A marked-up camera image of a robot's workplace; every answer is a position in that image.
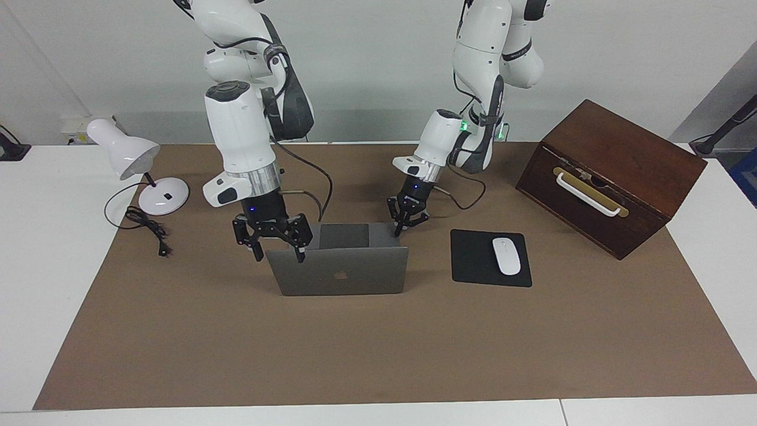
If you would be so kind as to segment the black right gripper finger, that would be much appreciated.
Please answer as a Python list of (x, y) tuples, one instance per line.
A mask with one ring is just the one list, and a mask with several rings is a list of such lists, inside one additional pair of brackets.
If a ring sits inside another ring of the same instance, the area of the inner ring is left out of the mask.
[(257, 234), (257, 232), (249, 234), (247, 218), (235, 217), (232, 220), (232, 228), (234, 230), (236, 243), (241, 246), (246, 246), (246, 248), (248, 248), (249, 251), (254, 254), (255, 260), (257, 262), (261, 262), (264, 257), (264, 253), (263, 248), (259, 242), (260, 236)]
[(297, 263), (303, 263), (306, 258), (306, 248), (313, 240), (313, 232), (306, 215), (300, 213), (287, 219), (283, 235), (284, 242), (293, 247)]

